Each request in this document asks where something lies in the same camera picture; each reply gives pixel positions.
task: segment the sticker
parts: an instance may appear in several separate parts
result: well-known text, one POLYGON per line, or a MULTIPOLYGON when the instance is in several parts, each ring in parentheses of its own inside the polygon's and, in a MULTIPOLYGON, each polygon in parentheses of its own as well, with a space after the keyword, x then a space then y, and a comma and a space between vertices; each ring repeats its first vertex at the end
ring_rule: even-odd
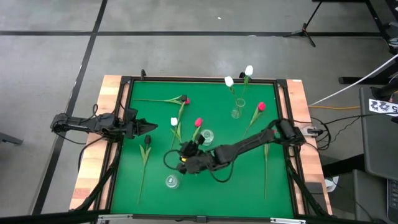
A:
MULTIPOLYGON (((398 113, 398 104, 389 103, 381 100, 369 99, 369 111, 375 113, 398 113)), ((389 116, 398 116, 398 114, 387 114, 389 116)))

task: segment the clear glass cup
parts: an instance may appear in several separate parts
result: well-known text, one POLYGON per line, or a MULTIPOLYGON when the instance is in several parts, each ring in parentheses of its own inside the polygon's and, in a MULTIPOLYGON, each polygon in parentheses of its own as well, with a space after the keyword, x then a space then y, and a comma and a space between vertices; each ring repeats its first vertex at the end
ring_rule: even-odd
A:
POLYGON ((178 181, 178 178, 175 175, 169 175, 166 178, 166 186, 170 189, 176 189, 179 185, 180 182, 178 181))
POLYGON ((204 146, 209 146, 213 142, 214 134, 209 129, 203 130, 200 134, 205 138, 204 146))
POLYGON ((246 105, 246 102, 243 98, 237 98, 235 100, 235 107, 231 112, 231 116, 234 119, 238 119, 242 116, 243 107, 246 105))

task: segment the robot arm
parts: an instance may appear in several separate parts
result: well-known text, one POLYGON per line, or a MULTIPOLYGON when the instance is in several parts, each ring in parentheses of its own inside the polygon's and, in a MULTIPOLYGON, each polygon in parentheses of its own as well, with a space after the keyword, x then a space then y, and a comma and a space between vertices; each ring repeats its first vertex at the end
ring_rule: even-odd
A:
POLYGON ((181 163, 176 167, 179 172, 195 174, 207 169, 210 172, 216 171, 230 165, 240 154, 263 144, 274 142, 286 146, 301 146, 305 143, 305 138, 300 129, 293 127, 289 120, 278 119, 272 121, 260 133, 233 145, 221 145, 209 151, 202 151, 198 147, 203 142, 204 137, 199 135, 195 141, 182 144, 182 148, 178 152, 181 163), (274 126, 277 128, 280 138, 275 137, 274 130, 271 129, 274 126))
POLYGON ((136 119, 137 110, 126 109, 126 122, 112 113, 104 113, 91 118, 69 117, 65 113, 56 115, 51 123, 55 133, 69 130, 96 133, 110 141, 120 141, 124 136, 133 139, 157 128, 157 124, 148 123, 145 119, 136 119))

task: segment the white cable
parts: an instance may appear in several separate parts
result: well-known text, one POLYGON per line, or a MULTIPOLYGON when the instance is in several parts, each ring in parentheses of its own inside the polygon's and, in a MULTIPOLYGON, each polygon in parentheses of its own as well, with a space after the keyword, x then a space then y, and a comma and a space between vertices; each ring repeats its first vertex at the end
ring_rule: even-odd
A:
POLYGON ((335 96, 335 95, 341 93, 342 91, 345 91, 345 90, 351 88, 352 86, 355 86, 356 84, 360 83, 361 81, 363 81, 363 80, 366 79, 367 77, 370 77, 371 75, 374 75, 374 74, 375 74, 376 72, 378 72, 382 67, 384 67, 384 66, 386 66, 388 63, 392 62, 396 57, 398 57, 398 54, 395 55, 395 56, 393 56, 390 60, 388 60, 386 63, 382 64, 382 65, 381 65, 380 67, 378 67, 377 69, 375 69, 375 71, 371 72, 369 75, 366 75, 365 77, 361 78, 361 79, 358 80, 357 82, 355 82, 355 83, 353 83, 353 84, 347 86, 346 88, 344 88, 344 89, 342 89, 342 90, 340 90, 340 91, 337 91, 336 93, 334 93, 334 94, 332 94, 332 95, 330 95, 330 96, 325 97, 325 98, 322 99, 322 100, 318 100, 318 101, 316 101, 315 103, 310 104, 310 106, 319 104, 320 102, 322 102, 322 101, 324 101, 324 100, 327 100, 327 99, 331 98, 332 96, 335 96))

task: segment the concrete floor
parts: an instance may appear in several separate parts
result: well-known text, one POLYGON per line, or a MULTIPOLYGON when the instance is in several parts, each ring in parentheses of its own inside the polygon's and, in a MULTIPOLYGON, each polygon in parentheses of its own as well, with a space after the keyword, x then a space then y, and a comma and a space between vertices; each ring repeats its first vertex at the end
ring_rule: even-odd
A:
MULTIPOLYGON (((374 7, 381 19, 391 18, 380 2, 374 7)), ((0 30, 91 31, 100 5, 101 0, 1 1, 0 30)), ((309 0, 113 0, 99 29, 287 32, 299 29, 315 7, 309 0)), ((377 32, 377 27, 365 4, 324 3, 308 30, 377 32)), ((0 217, 29 213, 55 139, 50 122, 65 111, 88 39, 0 36, 0 131, 25 140, 19 147, 0 144, 0 217)), ((392 57, 379 38, 313 39, 316 48, 304 38, 97 37, 73 115, 91 114, 103 75, 138 75, 144 68, 150 76, 223 77, 251 64, 254 78, 302 79, 312 103, 343 88, 338 77, 363 77, 392 57)), ((323 105, 359 105, 358 87, 323 105)), ((324 121, 358 113, 311 110, 324 121)), ((332 125, 332 135, 346 123, 332 125)), ((350 126, 322 155, 344 159, 361 153, 360 130, 359 122, 350 126)), ((67 137, 85 142, 86 135, 67 137)), ((43 212, 68 210, 80 149, 64 144, 43 212)))

